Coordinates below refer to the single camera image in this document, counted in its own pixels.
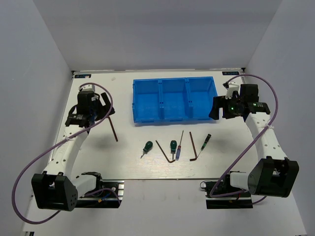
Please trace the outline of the black green precision screwdriver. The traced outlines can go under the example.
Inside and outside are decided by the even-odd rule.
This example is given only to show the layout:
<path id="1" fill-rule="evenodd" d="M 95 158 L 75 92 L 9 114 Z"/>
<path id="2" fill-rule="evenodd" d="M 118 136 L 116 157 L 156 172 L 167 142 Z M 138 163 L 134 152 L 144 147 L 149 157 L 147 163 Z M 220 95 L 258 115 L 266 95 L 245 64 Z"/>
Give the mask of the black green precision screwdriver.
<path id="1" fill-rule="evenodd" d="M 210 140 L 211 136 L 212 136 L 211 134 L 208 134 L 207 137 L 205 138 L 205 141 L 204 141 L 204 143 L 203 143 L 202 146 L 201 146 L 201 149 L 200 149 L 200 152 L 199 152 L 198 156 L 200 155 L 200 153 L 201 153 L 201 152 L 204 150 L 204 148 L 206 147 L 206 145 L 207 145 L 208 141 Z"/>

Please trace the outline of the blue red handled screwdriver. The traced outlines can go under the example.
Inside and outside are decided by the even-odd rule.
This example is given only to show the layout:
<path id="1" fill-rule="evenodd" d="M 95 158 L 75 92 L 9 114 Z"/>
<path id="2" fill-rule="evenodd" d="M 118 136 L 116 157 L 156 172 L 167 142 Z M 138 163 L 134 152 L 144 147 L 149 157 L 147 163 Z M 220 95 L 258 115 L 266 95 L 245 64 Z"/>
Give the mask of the blue red handled screwdriver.
<path id="1" fill-rule="evenodd" d="M 177 151 L 176 151 L 176 156 L 175 156 L 175 160 L 176 160 L 176 161 L 178 161 L 178 160 L 179 160 L 179 157 L 180 157 L 183 134 L 184 134 L 184 130 L 182 131 L 181 138 L 180 138 L 180 143 L 179 143 L 178 148 L 177 148 Z"/>

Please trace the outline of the green stubby screwdriver orange cap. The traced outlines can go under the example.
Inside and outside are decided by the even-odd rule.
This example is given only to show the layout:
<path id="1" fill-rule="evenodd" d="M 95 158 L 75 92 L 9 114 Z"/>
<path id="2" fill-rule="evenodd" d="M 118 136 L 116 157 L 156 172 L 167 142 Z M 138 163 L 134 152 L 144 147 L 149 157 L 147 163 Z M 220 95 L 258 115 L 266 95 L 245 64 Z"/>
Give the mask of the green stubby screwdriver orange cap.
<path id="1" fill-rule="evenodd" d="M 171 149 L 171 154 L 172 154 L 172 160 L 174 160 L 174 155 L 176 152 L 176 148 L 177 148 L 177 142 L 175 140 L 172 140 L 170 142 L 170 149 Z"/>

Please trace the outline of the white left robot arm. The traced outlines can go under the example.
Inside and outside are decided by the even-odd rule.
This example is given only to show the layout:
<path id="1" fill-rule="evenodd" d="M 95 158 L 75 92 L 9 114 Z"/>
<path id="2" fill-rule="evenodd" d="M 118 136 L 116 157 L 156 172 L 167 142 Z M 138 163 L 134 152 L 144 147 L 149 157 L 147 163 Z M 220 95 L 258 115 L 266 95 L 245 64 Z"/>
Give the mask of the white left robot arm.
<path id="1" fill-rule="evenodd" d="M 75 178 L 71 178 L 71 173 L 91 126 L 106 115 L 114 114 L 110 106 L 106 93 L 97 94 L 92 89 L 78 93 L 77 104 L 70 109 L 65 122 L 65 143 L 56 148 L 43 172 L 34 174 L 31 179 L 39 209 L 72 211 L 85 194 L 99 196 L 103 193 L 100 173 L 83 172 Z"/>

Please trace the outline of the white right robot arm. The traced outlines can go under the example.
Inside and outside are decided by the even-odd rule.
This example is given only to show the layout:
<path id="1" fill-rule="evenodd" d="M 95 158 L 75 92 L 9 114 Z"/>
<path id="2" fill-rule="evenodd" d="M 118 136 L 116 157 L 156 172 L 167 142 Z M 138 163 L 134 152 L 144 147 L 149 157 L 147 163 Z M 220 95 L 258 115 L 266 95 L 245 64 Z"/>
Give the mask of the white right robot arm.
<path id="1" fill-rule="evenodd" d="M 297 161 L 289 160 L 282 150 L 274 130 L 269 125 L 270 110 L 260 102 L 256 84 L 238 85 L 234 81 L 224 84 L 226 95 L 213 98 L 210 118 L 242 117 L 249 128 L 256 148 L 258 163 L 249 172 L 229 171 L 210 192 L 211 197 L 234 196 L 241 191 L 252 195 L 286 198 L 289 196 L 297 174 Z"/>

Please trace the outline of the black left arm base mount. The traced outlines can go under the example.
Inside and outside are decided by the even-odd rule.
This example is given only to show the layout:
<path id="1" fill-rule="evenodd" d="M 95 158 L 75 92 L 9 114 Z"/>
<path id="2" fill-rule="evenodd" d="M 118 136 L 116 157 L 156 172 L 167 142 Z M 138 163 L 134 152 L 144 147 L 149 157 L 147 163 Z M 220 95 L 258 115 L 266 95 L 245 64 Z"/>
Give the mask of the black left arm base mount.
<path id="1" fill-rule="evenodd" d="M 76 208 L 119 208 L 123 201 L 124 188 L 124 180 L 102 180 L 101 190 L 79 198 Z"/>

